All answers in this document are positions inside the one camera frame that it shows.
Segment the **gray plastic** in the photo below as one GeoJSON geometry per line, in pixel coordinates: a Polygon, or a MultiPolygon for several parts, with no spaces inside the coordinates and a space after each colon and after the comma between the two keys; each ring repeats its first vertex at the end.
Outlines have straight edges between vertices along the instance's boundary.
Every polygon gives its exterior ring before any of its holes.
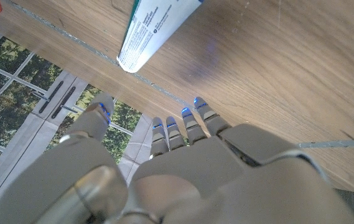
{"type": "MultiPolygon", "coordinates": [[[[75,182],[99,166],[112,168],[114,178],[126,188],[114,159],[95,139],[69,139],[47,151],[0,198],[0,223],[34,223],[75,182]]],[[[117,194],[120,201],[126,200],[127,191],[117,194]]],[[[124,204],[117,206],[121,210],[124,204]]]]}
{"type": "Polygon", "coordinates": [[[113,99],[109,94],[100,93],[97,95],[87,109],[70,126],[60,142],[70,138],[73,134],[84,135],[102,141],[106,130],[109,128],[113,106],[113,99]]]}
{"type": "Polygon", "coordinates": [[[354,223],[306,160],[251,167],[217,137],[143,163],[124,211],[137,208],[163,223],[354,223]]]}
{"type": "Polygon", "coordinates": [[[296,148],[279,136],[250,124],[226,129],[220,137],[260,164],[266,164],[270,158],[296,148]]]}

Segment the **window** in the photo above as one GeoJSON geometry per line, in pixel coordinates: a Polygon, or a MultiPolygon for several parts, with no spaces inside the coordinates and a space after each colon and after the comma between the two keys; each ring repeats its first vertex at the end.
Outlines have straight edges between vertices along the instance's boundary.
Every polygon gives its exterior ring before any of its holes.
{"type": "MultiPolygon", "coordinates": [[[[66,116],[62,124],[59,126],[58,131],[55,133],[54,138],[47,146],[47,150],[55,147],[59,143],[59,139],[65,134],[65,131],[85,110],[90,104],[90,101],[99,93],[101,93],[101,90],[90,84],[87,85],[73,107],[78,113],[71,112],[66,116]]],[[[114,112],[111,117],[111,124],[102,143],[116,160],[116,163],[119,163],[124,150],[133,135],[139,118],[141,117],[141,113],[117,99],[114,99],[113,102],[114,112]]]]}

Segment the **toothpaste tube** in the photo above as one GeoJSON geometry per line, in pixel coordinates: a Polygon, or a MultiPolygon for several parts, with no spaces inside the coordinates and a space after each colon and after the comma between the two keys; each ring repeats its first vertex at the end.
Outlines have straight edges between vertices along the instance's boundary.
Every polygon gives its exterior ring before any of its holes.
{"type": "Polygon", "coordinates": [[[137,72],[203,0],[135,0],[117,61],[137,72]]]}

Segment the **robotic hand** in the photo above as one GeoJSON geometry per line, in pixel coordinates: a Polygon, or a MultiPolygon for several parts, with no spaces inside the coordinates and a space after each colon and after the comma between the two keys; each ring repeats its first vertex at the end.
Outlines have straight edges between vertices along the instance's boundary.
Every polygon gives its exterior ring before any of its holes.
{"type": "Polygon", "coordinates": [[[188,108],[189,147],[174,118],[166,126],[154,118],[150,160],[127,188],[100,144],[107,101],[94,99],[63,142],[8,187],[0,223],[354,223],[308,155],[255,126],[232,128],[199,97],[211,137],[188,108]]]}

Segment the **wooden table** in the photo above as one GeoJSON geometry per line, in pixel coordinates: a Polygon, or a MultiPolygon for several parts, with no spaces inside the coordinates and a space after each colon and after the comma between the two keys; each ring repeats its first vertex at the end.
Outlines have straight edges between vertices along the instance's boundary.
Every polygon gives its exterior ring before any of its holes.
{"type": "MultiPolygon", "coordinates": [[[[136,74],[115,63],[132,3],[2,0],[0,33],[149,116],[202,96],[294,143],[354,139],[354,1],[206,0],[136,74]]],[[[354,148],[307,152],[354,190],[354,148]]]]}

